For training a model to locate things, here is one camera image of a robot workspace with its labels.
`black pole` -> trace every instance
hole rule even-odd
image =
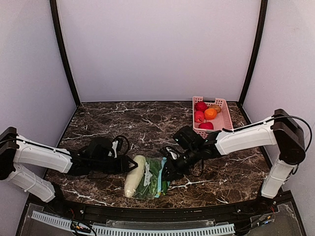
[[[65,75],[67,77],[67,80],[68,80],[68,83],[70,86],[70,90],[71,90],[75,105],[78,107],[78,106],[80,106],[81,102],[80,102],[80,98],[78,95],[78,91],[75,87],[75,83],[74,83],[74,80],[72,77],[67,53],[66,53],[65,47],[64,47],[63,34],[61,31],[56,0],[50,0],[50,9],[51,9],[51,15],[53,17],[53,23],[54,23],[55,34],[56,34],[57,43],[58,43],[58,47],[59,47],[59,52],[60,52],[61,59],[63,61],[63,68],[64,68]]]
[[[257,60],[257,55],[258,55],[258,51],[259,51],[259,46],[260,46],[260,42],[261,42],[262,32],[263,32],[264,24],[265,24],[265,18],[266,18],[266,12],[267,12],[267,3],[268,3],[268,0],[261,0],[257,31],[256,31],[254,46],[252,48],[252,56],[251,56],[251,60],[250,60],[249,66],[248,66],[245,82],[244,82],[243,89],[241,92],[241,96],[239,99],[239,103],[241,105],[244,104],[246,94],[248,92],[248,89],[250,87],[250,83],[252,80],[252,74],[254,72],[254,68],[255,68],[255,64],[256,64],[256,60]]]

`brown marble surface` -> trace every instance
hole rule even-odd
[[[228,103],[234,128],[246,125],[235,103]],[[79,149],[91,138],[125,135],[131,143],[129,156],[159,157],[158,150],[175,145],[173,134],[191,125],[191,102],[84,103],[77,110],[60,144]],[[268,166],[259,148],[205,161],[201,177],[188,176],[171,183],[165,196],[153,200],[124,197],[126,174],[90,173],[73,177],[49,170],[46,180],[60,185],[67,200],[114,207],[184,208],[235,203],[255,198],[267,176]]]

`white wall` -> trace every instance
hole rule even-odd
[[[238,100],[260,0],[60,0],[82,101]]]
[[[0,133],[55,146],[75,110],[48,0],[1,0]],[[42,168],[32,168],[39,175]],[[27,194],[0,181],[0,235],[13,236]]]
[[[315,2],[269,1],[265,28],[245,110],[252,121],[277,108],[315,124]],[[306,142],[309,132],[303,125]],[[275,160],[277,148],[267,149]],[[315,144],[284,189],[291,189],[308,235],[315,232]]]

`white vegetable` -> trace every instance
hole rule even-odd
[[[145,169],[146,158],[141,155],[137,155],[133,159],[138,163],[138,167],[130,171],[125,180],[125,196],[131,198],[136,192],[136,189],[142,179]]]

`basket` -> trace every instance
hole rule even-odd
[[[213,130],[210,129],[199,129],[198,126],[200,123],[195,122],[195,104],[197,102],[204,101],[207,106],[210,106],[212,104],[219,105],[222,109],[220,113],[217,114],[217,117],[212,120],[204,120],[204,122],[211,122],[214,126]],[[192,123],[193,123],[193,129],[197,134],[200,134],[204,139],[208,136],[210,132],[216,131],[216,130],[222,130],[225,129],[233,129],[232,120],[230,116],[230,112],[228,111],[227,103],[224,99],[221,98],[204,98],[204,97],[196,97],[194,96],[192,98]]]

